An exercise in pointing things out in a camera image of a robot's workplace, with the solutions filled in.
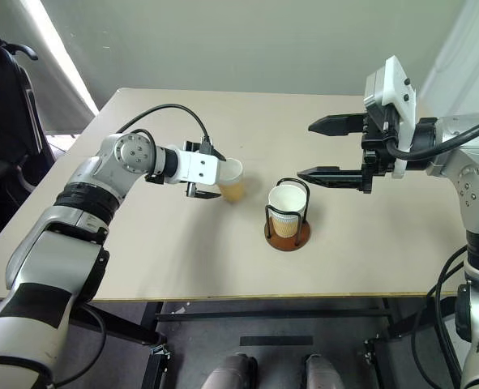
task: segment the white table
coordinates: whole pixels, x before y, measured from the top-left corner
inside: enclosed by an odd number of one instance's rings
[[[307,131],[325,115],[362,112],[360,96],[123,88],[0,234],[0,297],[11,253],[75,168],[106,135],[163,103],[193,109],[216,148],[243,162],[247,196],[236,204],[188,199],[185,185],[139,180],[109,227],[111,257],[97,300],[417,295],[465,243],[451,183],[409,172],[402,180],[376,177],[372,194],[310,185],[310,241],[294,252],[267,244],[264,205],[277,180],[317,165],[360,168],[360,135]],[[159,145],[200,139],[195,121],[176,109],[137,127],[150,130]],[[462,274],[454,276],[445,289],[455,291],[461,281]]]

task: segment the gray floor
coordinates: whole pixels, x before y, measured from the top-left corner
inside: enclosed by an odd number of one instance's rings
[[[207,301],[187,305],[169,303],[164,312],[186,310],[269,310],[370,307],[376,300],[287,300],[287,301]],[[100,308],[139,323],[145,304],[106,303]],[[161,323],[159,330],[169,338],[173,359],[165,375],[164,389],[199,389],[220,360],[243,352],[259,361],[259,389],[299,388],[302,358],[322,353],[339,370],[346,388],[377,388],[374,369],[366,364],[363,340],[374,337],[385,326],[382,318],[232,318],[182,323]],[[241,336],[313,336],[312,346],[241,347]],[[78,370],[96,351],[98,334],[72,327],[66,349],[58,364],[58,379]],[[431,377],[441,387],[450,387],[434,333],[422,331],[418,336],[421,360]],[[108,338],[100,360],[69,388],[141,388],[148,360],[148,348],[124,340]],[[409,351],[409,341],[390,345],[398,388],[427,387],[422,381]]]

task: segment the paper cup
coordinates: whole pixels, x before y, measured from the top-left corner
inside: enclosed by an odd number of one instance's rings
[[[217,185],[225,200],[231,203],[241,200],[245,195],[241,161],[233,158],[220,160],[220,177]]]
[[[285,212],[298,212],[303,216],[306,209],[306,192],[293,185],[278,185],[268,195],[268,204]],[[283,215],[270,210],[273,228],[280,237],[292,237],[297,233],[298,217]]]

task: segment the black chair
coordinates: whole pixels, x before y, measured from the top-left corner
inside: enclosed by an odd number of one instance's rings
[[[54,163],[18,51],[37,60],[29,47],[0,38],[0,232]]]

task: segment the brown coaster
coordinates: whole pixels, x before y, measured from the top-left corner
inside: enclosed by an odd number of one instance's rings
[[[267,226],[266,223],[264,224],[264,237],[266,241],[270,244],[271,247],[274,247],[281,251],[294,251],[303,247],[307,241],[310,240],[311,235],[311,227],[310,224],[305,221],[302,224],[302,231],[301,231],[301,240],[298,243],[298,246],[295,246],[295,240],[297,239],[297,234],[293,235],[292,237],[280,237],[275,233],[273,228],[272,218],[269,219],[270,223],[270,232],[272,233],[272,237],[269,239],[267,238]]]

